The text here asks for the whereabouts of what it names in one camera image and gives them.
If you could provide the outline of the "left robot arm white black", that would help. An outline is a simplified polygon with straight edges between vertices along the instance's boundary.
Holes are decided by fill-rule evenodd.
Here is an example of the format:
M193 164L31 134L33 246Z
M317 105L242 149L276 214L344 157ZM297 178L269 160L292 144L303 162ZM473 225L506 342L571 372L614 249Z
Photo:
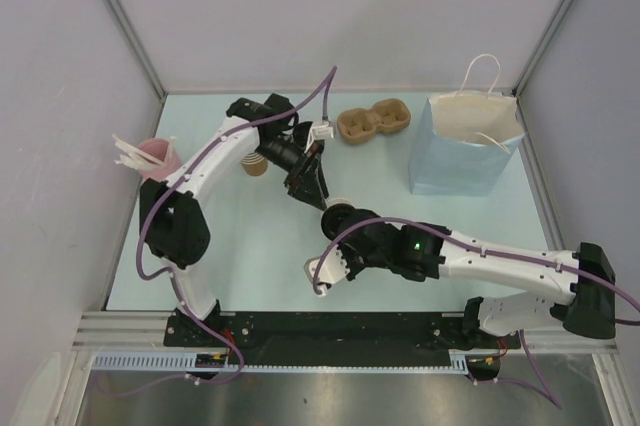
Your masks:
M137 248L148 248L164 261L179 307L191 315L185 331L197 344L210 345L221 333L220 320L211 315L218 300L196 269L211 241L204 209L216 183L256 153L285 171L290 197L324 211L329 191L321 156L333 134L328 121L300 121L283 96L272 94L264 103L240 98L229 106L210 142L189 161L162 180L142 183Z

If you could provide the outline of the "light blue paper bag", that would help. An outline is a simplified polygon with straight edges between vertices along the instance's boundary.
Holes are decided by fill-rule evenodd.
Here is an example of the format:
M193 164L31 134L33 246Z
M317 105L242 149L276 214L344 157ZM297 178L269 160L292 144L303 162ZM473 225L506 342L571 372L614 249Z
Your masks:
M525 136L517 100L465 84L427 100L408 160L415 195L485 196Z

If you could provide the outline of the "pink cup holder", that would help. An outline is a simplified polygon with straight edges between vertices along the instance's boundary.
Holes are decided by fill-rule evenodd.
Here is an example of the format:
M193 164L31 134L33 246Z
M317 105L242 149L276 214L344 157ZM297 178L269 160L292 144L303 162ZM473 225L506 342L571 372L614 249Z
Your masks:
M146 166L139 170L143 180L161 181L182 166L173 139L150 138L140 143L137 148L145 153L143 158Z

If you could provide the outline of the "single brown paper cup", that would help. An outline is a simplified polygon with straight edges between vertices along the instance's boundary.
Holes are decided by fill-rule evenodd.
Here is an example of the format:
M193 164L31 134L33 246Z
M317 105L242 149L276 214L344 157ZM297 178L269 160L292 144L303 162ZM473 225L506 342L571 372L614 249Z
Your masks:
M353 203L350 200L348 200L347 198L342 198L342 197L332 197L332 198L328 198L326 200L326 206L328 208L336 206L336 205L352 206Z

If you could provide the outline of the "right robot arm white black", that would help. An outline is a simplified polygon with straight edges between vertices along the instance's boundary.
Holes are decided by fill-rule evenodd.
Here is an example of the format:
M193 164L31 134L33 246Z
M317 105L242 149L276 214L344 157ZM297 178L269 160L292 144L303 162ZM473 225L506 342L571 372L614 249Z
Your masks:
M429 223L397 227L371 210L346 206L322 223L338 242L348 280L366 268L409 281L472 279L518 289L518 294L468 300L463 339L484 347L518 329L560 323L577 336L608 340L616 334L615 273L604 250L583 242L576 251L501 251L495 245Z

